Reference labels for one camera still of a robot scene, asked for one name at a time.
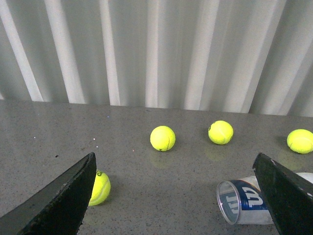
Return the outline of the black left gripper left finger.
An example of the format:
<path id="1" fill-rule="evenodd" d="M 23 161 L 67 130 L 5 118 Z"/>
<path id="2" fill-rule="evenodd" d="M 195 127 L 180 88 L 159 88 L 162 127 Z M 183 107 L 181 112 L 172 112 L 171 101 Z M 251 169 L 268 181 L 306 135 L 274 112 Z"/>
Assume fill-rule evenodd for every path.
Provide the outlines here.
<path id="1" fill-rule="evenodd" d="M 0 218 L 2 235 L 75 235 L 87 210 L 96 157 L 87 154 L 24 203 Z"/>

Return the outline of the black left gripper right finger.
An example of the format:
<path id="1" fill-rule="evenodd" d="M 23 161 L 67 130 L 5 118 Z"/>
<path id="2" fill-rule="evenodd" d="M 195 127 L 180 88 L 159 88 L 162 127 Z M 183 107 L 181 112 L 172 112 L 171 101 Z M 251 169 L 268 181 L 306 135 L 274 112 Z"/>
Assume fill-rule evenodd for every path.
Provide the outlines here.
<path id="1" fill-rule="evenodd" d="M 263 153 L 252 168 L 278 233 L 311 235 L 313 184 Z"/>

